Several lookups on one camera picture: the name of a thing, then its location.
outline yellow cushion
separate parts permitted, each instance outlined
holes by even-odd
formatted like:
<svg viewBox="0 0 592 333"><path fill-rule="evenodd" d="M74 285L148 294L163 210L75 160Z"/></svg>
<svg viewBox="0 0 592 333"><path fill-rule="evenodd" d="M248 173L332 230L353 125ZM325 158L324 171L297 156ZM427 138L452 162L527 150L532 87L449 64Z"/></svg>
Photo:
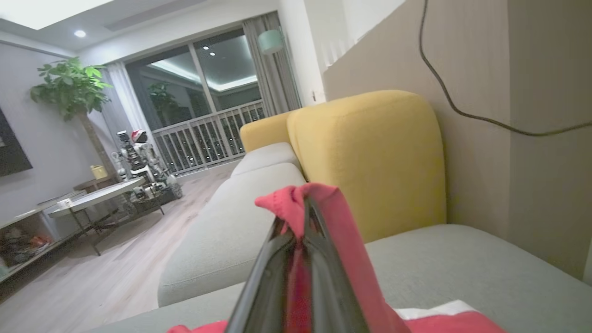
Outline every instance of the yellow cushion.
<svg viewBox="0 0 592 333"><path fill-rule="evenodd" d="M298 158L298 160L301 160L301 158L300 158L300 148L298 147L298 140L296 138L296 121L298 119L298 114L300 113L300 110L303 110L303 109L294 110L294 111L290 112L290 115L288 116L288 121L287 121L288 136L290 138L290 144L292 144L292 149L294 150L294 153L296 154L296 157Z"/></svg>
<svg viewBox="0 0 592 333"><path fill-rule="evenodd" d="M240 128L245 151L250 152L279 142L290 142L286 120L291 112L253 121Z"/></svg>
<svg viewBox="0 0 592 333"><path fill-rule="evenodd" d="M289 132L308 179L341 188L365 242L446 222L440 130L419 95L378 91L304 108Z"/></svg>

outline power cord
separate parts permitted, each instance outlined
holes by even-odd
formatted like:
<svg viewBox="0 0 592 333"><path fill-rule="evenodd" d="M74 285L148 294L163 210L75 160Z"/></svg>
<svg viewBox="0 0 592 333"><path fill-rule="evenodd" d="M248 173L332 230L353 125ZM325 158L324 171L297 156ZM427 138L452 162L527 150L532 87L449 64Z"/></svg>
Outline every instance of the power cord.
<svg viewBox="0 0 592 333"><path fill-rule="evenodd" d="M465 113L465 112L459 110L459 108L456 107L456 105L452 101L452 97L450 96L450 93L448 93L448 89L446 88L446 85L444 84L444 81L442 80L442 78L440 77L440 75L438 74L438 72L436 72L436 70L434 69L434 66L432 66L432 64L430 63L430 61L426 58L426 55L423 53L423 26L424 26L425 21L426 21L427 3L428 3L428 1L429 0L425 0L425 3L423 5L422 24L421 24L420 29L419 29L419 53L422 56L423 62L426 63L427 67L430 69L430 71L432 72L432 74L434 74L434 76L438 80L438 83L440 83L440 87L442 87L442 91L444 91L444 94L446 95L446 99L448 100L448 104L450 104L450 107L452 107L452 109L456 113L460 114L463 117L486 121L488 123L491 123L491 124L494 124L494 125L498 125L500 127L503 127L503 128L505 128L505 129L507 129L509 131L512 131L512 132L515 132L515 133L518 133L518 134L522 134L522 135L527 135L527 136L552 136L552 135L557 135L557 134L569 132L569 131L572 131L572 130L577 130L577 129L582 129L584 127L592 126L592 121L589 121L587 123L581 123L579 125L575 125L575 126L571 126L571 127L566 127L566 128L563 128L563 129L553 130L553 131L549 131L549 132L542 132L542 133L534 133L534 132L528 132L528 131L525 131L525 130L517 129L515 127L512 127L510 125L506 125L506 124L504 124L504 123L502 123L500 121L494 120L494 119L490 119L490 118L487 118L487 117L481 117L481 116L475 116L473 114L468 114L468 113Z"/></svg>

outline humanoid robot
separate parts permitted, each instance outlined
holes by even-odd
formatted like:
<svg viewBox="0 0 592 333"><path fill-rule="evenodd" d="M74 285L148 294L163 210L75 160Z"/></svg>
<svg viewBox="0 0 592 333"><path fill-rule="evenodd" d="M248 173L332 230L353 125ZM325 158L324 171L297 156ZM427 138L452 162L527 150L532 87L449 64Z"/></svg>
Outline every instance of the humanoid robot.
<svg viewBox="0 0 592 333"><path fill-rule="evenodd" d="M170 191L174 198L183 196L177 179L164 167L152 144L147 142L148 135L145 130L132 132L131 140L126 131L118 132L117 136L122 147L119 152L111 153L111 157L118 175L124 181L139 177L146 179L143 186L133 189L133 196L130 198L132 201L150 200L167 191Z"/></svg>

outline white curtain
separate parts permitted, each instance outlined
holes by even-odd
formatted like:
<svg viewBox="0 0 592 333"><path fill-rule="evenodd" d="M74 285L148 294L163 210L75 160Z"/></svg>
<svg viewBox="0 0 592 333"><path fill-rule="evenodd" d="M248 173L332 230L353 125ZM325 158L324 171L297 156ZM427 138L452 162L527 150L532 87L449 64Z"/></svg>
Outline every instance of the white curtain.
<svg viewBox="0 0 592 333"><path fill-rule="evenodd" d="M131 85L130 77L127 74L126 66L123 62L116 62L107 65L107 71L113 82L113 88L117 92L121 106L130 122L133 130L143 129L148 134L148 142L150 142L154 149L158 152L158 145L152 136L148 122L142 112L142 107L138 102L134 87Z"/></svg>

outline potted plant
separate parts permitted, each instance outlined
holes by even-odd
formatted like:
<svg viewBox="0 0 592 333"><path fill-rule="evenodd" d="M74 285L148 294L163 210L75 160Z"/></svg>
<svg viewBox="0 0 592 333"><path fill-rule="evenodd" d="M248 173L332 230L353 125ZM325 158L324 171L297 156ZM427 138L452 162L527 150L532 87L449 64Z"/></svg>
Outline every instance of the potted plant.
<svg viewBox="0 0 592 333"><path fill-rule="evenodd" d="M77 117L107 173L115 174L115 168L88 118L88 113L92 110L102 112L102 105L111 101L102 92L104 88L112 88L111 85L101 82L102 75L98 69L104 66L84 67L78 57L52 64L37 68L39 76L42 76L45 82L31 88L31 99L36 103L56 105L64 121Z"/></svg>

